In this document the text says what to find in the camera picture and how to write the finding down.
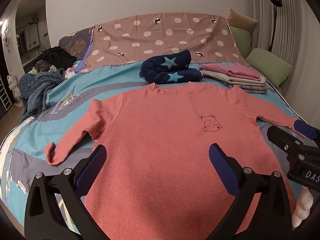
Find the right hand white glove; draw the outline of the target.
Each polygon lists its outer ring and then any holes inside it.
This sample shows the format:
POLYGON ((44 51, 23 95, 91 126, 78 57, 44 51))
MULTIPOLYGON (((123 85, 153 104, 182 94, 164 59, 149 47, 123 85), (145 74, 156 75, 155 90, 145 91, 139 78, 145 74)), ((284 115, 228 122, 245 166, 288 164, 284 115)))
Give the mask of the right hand white glove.
POLYGON ((310 215, 313 205, 313 196, 307 187, 303 187, 302 194, 297 202, 296 209, 292 215, 292 227, 297 228, 303 220, 310 215))

